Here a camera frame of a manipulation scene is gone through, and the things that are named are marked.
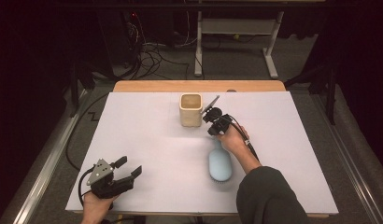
person's right hand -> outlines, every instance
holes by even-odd
[[[244,127],[238,126],[237,124],[235,124],[235,125],[239,129],[241,129],[244,132],[244,134],[247,136],[247,138],[249,139],[248,133],[244,129]],[[233,125],[229,125],[229,128],[227,129],[226,133],[217,135],[217,138],[221,141],[221,146],[224,149],[232,152],[233,154],[237,150],[243,150],[245,148],[248,148],[245,145],[244,138],[241,136],[241,134],[238,132],[238,130],[235,127],[233,127]]]

black sleeve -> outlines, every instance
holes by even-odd
[[[244,177],[236,203],[243,224],[309,223],[282,173],[271,167],[261,166]]]

gray floor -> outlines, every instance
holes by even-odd
[[[270,79],[262,57],[261,48],[267,41],[266,37],[258,37],[248,43],[236,43],[230,40],[221,40],[220,47],[215,48],[219,42],[214,37],[207,37],[204,41],[203,67],[205,79]],[[297,76],[305,64],[308,53],[314,44],[315,38],[297,40],[294,37],[279,39],[273,51],[273,59],[279,74],[284,81]],[[193,76],[194,48],[160,47],[161,55],[174,64],[162,61],[156,75],[144,79],[201,79]],[[145,60],[145,65],[151,65],[152,60]],[[123,72],[121,66],[116,66],[116,72]],[[141,69],[139,75],[146,72]],[[359,131],[358,125],[350,114],[341,90],[337,88],[335,103],[335,126],[328,125],[322,115],[321,100],[323,96],[310,95],[306,90],[307,84],[297,84],[289,88],[296,104],[302,122],[305,126],[309,140],[319,160],[322,171],[332,189],[332,194],[339,214],[328,218],[311,218],[311,223],[383,223],[383,217],[378,216],[376,207],[383,215],[383,168],[376,156],[366,143]],[[86,105],[90,105],[99,96],[112,90],[113,84],[99,82],[97,87],[83,97]],[[90,112],[96,116],[102,112],[105,99],[98,101]],[[20,212],[23,202],[34,185],[40,170],[51,153],[54,143],[64,131],[69,121],[69,108],[54,130],[50,140],[42,149],[35,164],[25,178],[17,195],[14,197],[0,223],[13,223]],[[69,155],[77,166],[83,162],[85,153],[92,140],[97,121],[91,121],[91,115],[86,114],[77,126],[69,143]],[[29,223],[78,223],[81,214],[74,214],[64,210],[71,188],[78,172],[67,162],[64,155],[56,166],[47,190],[40,200]],[[372,202],[364,200],[366,191],[361,189],[361,183],[367,186],[374,199]],[[107,219],[115,220],[117,215],[109,215]],[[204,217],[206,223],[239,223],[237,217]],[[148,217],[148,223],[193,223],[193,217]]]

